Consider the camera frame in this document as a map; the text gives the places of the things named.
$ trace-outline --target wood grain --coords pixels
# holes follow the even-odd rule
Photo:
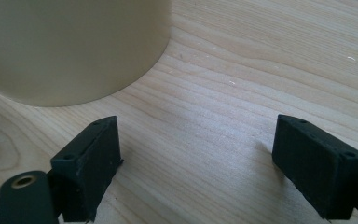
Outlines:
[[[280,113],[358,148],[358,1],[173,0],[169,46],[123,91],[59,108],[0,96],[0,185],[117,115],[126,161],[96,223],[328,223],[271,161]]]

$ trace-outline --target beige cylinder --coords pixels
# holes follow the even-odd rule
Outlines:
[[[130,85],[169,40],[169,0],[0,0],[0,93],[76,105]]]

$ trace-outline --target screw hole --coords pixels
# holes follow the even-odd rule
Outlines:
[[[345,155],[349,156],[349,157],[355,157],[356,156],[353,152],[345,152]]]
[[[69,161],[69,160],[72,160],[74,157],[75,157],[74,155],[68,154],[68,155],[63,156],[63,159]]]
[[[11,184],[11,187],[13,189],[22,189],[27,186],[30,186],[36,181],[36,176],[34,175],[25,175],[17,178],[13,183]]]

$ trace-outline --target wooden table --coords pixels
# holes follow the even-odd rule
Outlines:
[[[96,223],[328,223],[272,163],[281,113],[358,148],[358,1],[173,0],[169,46],[126,89],[61,108],[0,96],[0,185],[117,115],[126,161]]]

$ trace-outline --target light wood surface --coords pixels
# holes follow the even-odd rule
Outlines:
[[[123,91],[60,108],[0,96],[0,185],[117,115],[126,161],[95,223],[328,223],[271,161],[280,113],[358,148],[358,1],[173,0],[169,46]]]

